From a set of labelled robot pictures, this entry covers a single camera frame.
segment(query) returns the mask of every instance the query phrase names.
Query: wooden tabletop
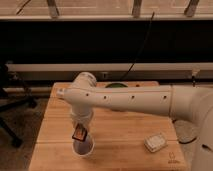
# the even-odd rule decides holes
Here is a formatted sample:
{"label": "wooden tabletop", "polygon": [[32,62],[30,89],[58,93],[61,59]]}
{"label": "wooden tabletop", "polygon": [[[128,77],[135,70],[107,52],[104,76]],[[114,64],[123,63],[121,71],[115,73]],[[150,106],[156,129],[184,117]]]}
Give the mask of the wooden tabletop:
{"label": "wooden tabletop", "polygon": [[[157,82],[125,82],[128,86],[153,86]],[[135,112],[94,108],[90,134],[93,153],[81,158],[72,149],[70,105],[56,98],[56,90],[70,83],[55,83],[46,108],[30,171],[153,171],[186,170],[186,163],[169,118]],[[98,83],[104,87],[107,83]],[[145,138],[161,132],[164,149],[150,153]]]}

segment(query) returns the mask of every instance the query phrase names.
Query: office chair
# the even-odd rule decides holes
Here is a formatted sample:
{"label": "office chair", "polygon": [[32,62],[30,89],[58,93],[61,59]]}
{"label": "office chair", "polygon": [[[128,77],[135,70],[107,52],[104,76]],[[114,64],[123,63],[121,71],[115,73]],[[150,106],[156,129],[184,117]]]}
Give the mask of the office chair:
{"label": "office chair", "polygon": [[[7,66],[4,63],[0,63],[0,97],[4,97],[4,98],[8,97],[8,94],[6,91],[4,91],[3,87],[7,85],[13,77],[14,77],[14,73],[10,74],[8,72]],[[18,77],[17,74],[15,74],[15,77],[16,77],[16,80],[18,80],[23,86],[26,93],[26,97],[16,102],[12,102],[12,103],[0,106],[0,113],[25,103],[28,103],[29,107],[32,107],[32,108],[34,108],[37,105],[37,103],[35,102],[34,98],[31,95],[31,91],[29,87],[27,86],[27,84],[20,77]],[[21,146],[23,142],[22,139],[20,139],[12,131],[12,129],[5,123],[5,121],[3,120],[1,116],[0,116],[0,127],[2,127],[8,133],[8,135],[12,138],[12,146],[16,148]]]}

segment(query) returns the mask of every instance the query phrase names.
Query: black cable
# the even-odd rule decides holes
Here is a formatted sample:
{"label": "black cable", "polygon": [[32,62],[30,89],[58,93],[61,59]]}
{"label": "black cable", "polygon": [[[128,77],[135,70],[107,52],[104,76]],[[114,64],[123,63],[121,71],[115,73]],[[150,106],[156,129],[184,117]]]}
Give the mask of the black cable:
{"label": "black cable", "polygon": [[24,7],[30,2],[31,0],[27,0],[25,3],[21,5],[21,7],[16,11],[16,15],[20,14]]}
{"label": "black cable", "polygon": [[152,28],[152,21],[154,19],[154,16],[155,16],[155,12],[152,13],[152,17],[151,17],[151,19],[149,21],[149,26],[148,26],[148,29],[147,29],[147,32],[146,32],[146,36],[144,38],[144,41],[143,41],[143,44],[142,44],[141,48],[139,49],[139,51],[138,51],[138,53],[137,53],[132,65],[130,66],[129,70],[124,73],[124,75],[120,78],[120,80],[123,80],[129,74],[129,72],[132,70],[133,66],[137,62],[138,58],[142,54],[142,52],[144,50],[144,47],[146,45],[146,42],[147,42],[147,40],[149,38],[149,35],[150,35],[150,31],[151,31],[151,28]]}
{"label": "black cable", "polygon": [[[172,120],[172,123],[174,124],[174,123],[177,122],[177,121],[178,121],[177,119]],[[194,137],[194,138],[192,138],[192,139],[189,140],[189,141],[180,141],[180,140],[178,140],[178,142],[179,142],[180,144],[190,144],[190,143],[194,142],[196,139],[197,139],[197,137]]]}

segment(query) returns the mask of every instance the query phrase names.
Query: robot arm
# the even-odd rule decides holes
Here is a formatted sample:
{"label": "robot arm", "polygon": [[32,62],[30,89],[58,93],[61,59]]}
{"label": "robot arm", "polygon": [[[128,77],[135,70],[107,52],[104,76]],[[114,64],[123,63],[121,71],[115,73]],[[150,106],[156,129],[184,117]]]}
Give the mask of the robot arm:
{"label": "robot arm", "polygon": [[[81,73],[69,88],[58,91],[59,98],[72,104],[71,117],[76,123],[82,123],[88,128],[93,116],[93,107],[143,112],[190,121],[199,126],[199,137],[202,137],[198,137],[193,171],[203,170],[201,166],[207,167],[206,171],[213,169],[213,136],[207,135],[213,129],[212,89],[188,86],[114,89],[95,86],[96,79],[92,74]],[[207,156],[212,160],[209,164],[206,163]]]}

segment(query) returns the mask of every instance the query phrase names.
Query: white cup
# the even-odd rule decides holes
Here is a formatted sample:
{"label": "white cup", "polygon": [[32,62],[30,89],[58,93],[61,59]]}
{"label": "white cup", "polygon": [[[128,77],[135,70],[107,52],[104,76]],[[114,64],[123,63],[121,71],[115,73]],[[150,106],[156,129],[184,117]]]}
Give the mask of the white cup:
{"label": "white cup", "polygon": [[73,141],[73,151],[80,157],[89,156],[94,149],[94,141],[92,137],[88,134],[84,142],[74,140]]}

